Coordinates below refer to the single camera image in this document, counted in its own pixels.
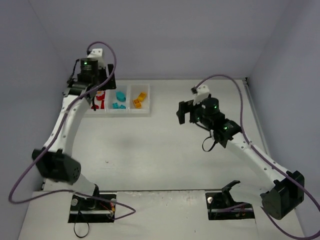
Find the cyan round lego brick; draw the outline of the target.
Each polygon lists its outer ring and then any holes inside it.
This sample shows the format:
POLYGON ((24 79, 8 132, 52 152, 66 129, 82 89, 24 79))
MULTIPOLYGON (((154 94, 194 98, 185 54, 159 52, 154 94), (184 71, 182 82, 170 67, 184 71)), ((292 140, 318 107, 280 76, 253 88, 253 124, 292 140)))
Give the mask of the cyan round lego brick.
POLYGON ((122 91, 117 91, 115 93, 116 99, 119 102, 125 102, 126 101, 126 95, 122 91))

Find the red round lego brick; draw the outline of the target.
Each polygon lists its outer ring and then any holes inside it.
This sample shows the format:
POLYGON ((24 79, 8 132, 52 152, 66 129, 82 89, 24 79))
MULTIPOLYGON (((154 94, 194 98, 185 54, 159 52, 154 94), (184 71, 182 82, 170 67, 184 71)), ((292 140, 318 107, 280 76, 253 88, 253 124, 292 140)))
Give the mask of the red round lego brick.
POLYGON ((106 92, 104 90, 100 90, 96 93, 95 98, 97 101, 104 101, 106 96, 106 92))

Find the cyan lego brick stack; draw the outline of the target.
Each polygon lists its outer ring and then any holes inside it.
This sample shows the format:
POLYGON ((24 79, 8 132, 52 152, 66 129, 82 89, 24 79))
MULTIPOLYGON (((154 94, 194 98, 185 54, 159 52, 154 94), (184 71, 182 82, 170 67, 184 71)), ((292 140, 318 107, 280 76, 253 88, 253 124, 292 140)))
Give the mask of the cyan lego brick stack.
POLYGON ((117 103, 117 102, 113 103, 113 104, 112 104, 112 108, 113 108, 113 109, 118 109, 118 108, 119 108, 118 103, 117 103))

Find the yellow black striped lego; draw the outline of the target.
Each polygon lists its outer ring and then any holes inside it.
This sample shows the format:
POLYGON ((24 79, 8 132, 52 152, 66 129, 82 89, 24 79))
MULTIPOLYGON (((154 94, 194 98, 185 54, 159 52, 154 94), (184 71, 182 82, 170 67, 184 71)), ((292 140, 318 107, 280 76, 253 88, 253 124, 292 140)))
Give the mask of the yellow black striped lego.
POLYGON ((132 100, 132 103, 133 103, 133 106, 136 108, 136 109, 140 109, 142 107, 142 104, 141 102, 138 100, 138 99, 133 99, 132 100))

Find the small red lego brick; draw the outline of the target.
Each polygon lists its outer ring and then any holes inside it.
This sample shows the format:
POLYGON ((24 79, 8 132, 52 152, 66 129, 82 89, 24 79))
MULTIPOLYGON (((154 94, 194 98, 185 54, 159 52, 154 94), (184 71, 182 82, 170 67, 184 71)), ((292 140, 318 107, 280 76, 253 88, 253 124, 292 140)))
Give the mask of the small red lego brick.
POLYGON ((102 101, 100 102, 100 109, 101 109, 101 110, 104 110, 104 109, 105 109, 105 101, 104 101, 104 100, 102 100, 102 101))

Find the red lego stack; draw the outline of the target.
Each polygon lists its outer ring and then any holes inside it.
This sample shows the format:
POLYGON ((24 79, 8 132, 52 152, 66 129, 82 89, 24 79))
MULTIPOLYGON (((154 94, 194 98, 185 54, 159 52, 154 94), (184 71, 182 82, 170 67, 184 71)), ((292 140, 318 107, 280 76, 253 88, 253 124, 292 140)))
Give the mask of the red lego stack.
POLYGON ((95 105, 93 105, 93 106, 91 107, 91 109, 93 109, 94 111, 96 111, 96 110, 99 109, 99 106, 95 104, 95 105))

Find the yellow round lego brick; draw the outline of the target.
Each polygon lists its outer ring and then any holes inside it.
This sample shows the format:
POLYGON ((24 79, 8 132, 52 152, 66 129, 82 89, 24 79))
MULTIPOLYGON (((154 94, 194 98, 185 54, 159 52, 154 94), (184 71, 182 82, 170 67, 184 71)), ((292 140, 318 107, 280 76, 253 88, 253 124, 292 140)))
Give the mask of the yellow round lego brick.
POLYGON ((140 101, 140 102, 143 102, 145 100, 145 98, 147 97, 147 93, 146 92, 141 92, 137 99, 140 101))

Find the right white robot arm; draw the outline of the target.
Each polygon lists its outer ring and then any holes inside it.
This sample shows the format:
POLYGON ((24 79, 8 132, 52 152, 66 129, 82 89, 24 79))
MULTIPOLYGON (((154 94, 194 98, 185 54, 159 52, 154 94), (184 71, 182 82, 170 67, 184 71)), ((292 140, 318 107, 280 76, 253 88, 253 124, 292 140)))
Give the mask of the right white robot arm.
POLYGON ((201 123, 211 133, 214 144, 220 144, 246 162, 262 179, 266 190, 258 194, 262 207, 271 217, 281 220, 304 201, 304 191, 298 186, 305 185, 305 177, 297 170, 290 172, 247 142, 241 126, 220 111, 218 99, 209 96, 198 104, 193 100, 181 101, 176 112, 180 124, 186 122, 186 114, 190 123, 201 123))

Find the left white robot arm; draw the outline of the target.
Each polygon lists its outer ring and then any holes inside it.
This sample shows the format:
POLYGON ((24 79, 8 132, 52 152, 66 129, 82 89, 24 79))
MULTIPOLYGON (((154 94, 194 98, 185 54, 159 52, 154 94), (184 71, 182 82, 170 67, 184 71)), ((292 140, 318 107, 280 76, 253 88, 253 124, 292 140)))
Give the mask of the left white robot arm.
POLYGON ((52 135, 41 149, 33 150, 32 159, 43 178, 65 184, 69 191, 84 199, 94 199, 100 195, 99 187, 82 174, 81 164, 73 159, 72 151, 81 120, 114 66, 91 54, 76 62, 80 64, 80 72, 67 81, 52 135))

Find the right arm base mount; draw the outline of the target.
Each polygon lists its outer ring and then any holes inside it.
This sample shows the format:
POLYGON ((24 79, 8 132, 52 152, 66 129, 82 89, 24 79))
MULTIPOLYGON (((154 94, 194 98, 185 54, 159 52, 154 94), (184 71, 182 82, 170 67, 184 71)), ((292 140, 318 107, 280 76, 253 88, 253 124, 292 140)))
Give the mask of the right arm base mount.
POLYGON ((229 193, 205 193, 209 221, 255 219, 253 206, 246 202, 234 201, 229 193))

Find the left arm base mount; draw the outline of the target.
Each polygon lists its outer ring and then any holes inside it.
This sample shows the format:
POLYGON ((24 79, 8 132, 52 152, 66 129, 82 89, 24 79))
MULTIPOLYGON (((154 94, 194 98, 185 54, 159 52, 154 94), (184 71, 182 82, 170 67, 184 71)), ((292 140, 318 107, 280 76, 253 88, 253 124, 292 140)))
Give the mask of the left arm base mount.
POLYGON ((114 193, 100 193, 100 198, 84 198, 74 194, 70 201, 68 223, 113 223, 115 220, 117 195, 114 193))

